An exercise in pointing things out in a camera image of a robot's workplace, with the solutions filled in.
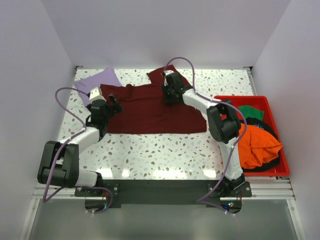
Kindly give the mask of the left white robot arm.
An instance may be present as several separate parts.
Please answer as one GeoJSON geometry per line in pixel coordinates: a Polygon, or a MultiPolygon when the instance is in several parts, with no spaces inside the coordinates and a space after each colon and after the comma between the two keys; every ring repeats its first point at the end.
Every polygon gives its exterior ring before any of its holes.
{"type": "Polygon", "coordinates": [[[92,196],[99,196],[104,184],[101,175],[95,171],[80,170],[80,153],[101,141],[108,132],[110,118],[123,111],[113,94],[107,101],[101,94],[90,93],[90,115],[80,132],[61,141],[48,141],[43,149],[37,180],[45,185],[43,201],[47,202],[55,194],[48,196],[49,186],[63,188],[85,187],[92,196]]]}

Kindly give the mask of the maroon t shirt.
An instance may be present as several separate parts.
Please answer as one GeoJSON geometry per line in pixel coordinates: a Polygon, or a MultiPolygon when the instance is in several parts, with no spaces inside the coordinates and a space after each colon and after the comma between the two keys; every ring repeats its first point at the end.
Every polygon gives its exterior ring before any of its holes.
{"type": "Polygon", "coordinates": [[[199,110],[181,102],[164,102],[162,72],[161,67],[149,72],[150,84],[100,86],[105,98],[114,95],[122,107],[122,112],[109,120],[109,133],[194,134],[207,131],[207,122],[199,110]]]}

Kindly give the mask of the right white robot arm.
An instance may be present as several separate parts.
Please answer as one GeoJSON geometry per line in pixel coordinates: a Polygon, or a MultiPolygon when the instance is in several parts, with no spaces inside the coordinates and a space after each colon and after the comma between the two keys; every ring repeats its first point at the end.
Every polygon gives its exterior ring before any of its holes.
{"type": "Polygon", "coordinates": [[[225,101],[209,99],[196,92],[194,87],[183,83],[177,72],[165,70],[162,76],[164,102],[183,103],[205,114],[209,132],[219,143],[223,172],[212,192],[218,191],[230,197],[235,196],[245,183],[238,150],[238,141],[243,136],[240,134],[241,122],[237,115],[239,110],[228,99],[225,101]]]}

